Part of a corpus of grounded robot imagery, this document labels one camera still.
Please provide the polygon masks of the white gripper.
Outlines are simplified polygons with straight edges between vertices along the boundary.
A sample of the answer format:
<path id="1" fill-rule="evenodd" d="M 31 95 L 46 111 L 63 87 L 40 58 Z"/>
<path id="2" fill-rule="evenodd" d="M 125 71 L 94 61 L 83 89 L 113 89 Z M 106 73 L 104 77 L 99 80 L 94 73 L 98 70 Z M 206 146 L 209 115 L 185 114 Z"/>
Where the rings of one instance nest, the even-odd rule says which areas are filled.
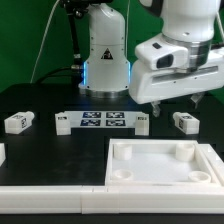
<path id="1" fill-rule="evenodd" d="M 129 94 L 138 104 L 152 102 L 153 115 L 159 117 L 162 100 L 193 94 L 191 101 L 197 108 L 204 91 L 223 86 L 224 49 L 215 49 L 209 53 L 206 64 L 188 74 L 177 73 L 173 69 L 151 71 L 137 60 L 132 67 Z"/>

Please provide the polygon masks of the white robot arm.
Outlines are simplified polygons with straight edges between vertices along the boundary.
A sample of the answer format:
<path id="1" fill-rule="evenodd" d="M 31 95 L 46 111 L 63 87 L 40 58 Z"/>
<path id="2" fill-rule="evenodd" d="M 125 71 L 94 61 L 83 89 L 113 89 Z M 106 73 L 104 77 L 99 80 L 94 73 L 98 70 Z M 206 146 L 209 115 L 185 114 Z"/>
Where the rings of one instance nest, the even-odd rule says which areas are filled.
<path id="1" fill-rule="evenodd" d="M 124 18 L 101 2 L 89 7 L 90 55 L 80 91 L 113 98 L 123 92 L 159 115 L 162 100 L 189 95 L 199 102 L 209 90 L 224 87 L 224 46 L 213 45 L 214 22 L 224 0 L 139 0 L 163 19 L 162 32 L 135 48 L 137 61 L 125 57 Z"/>

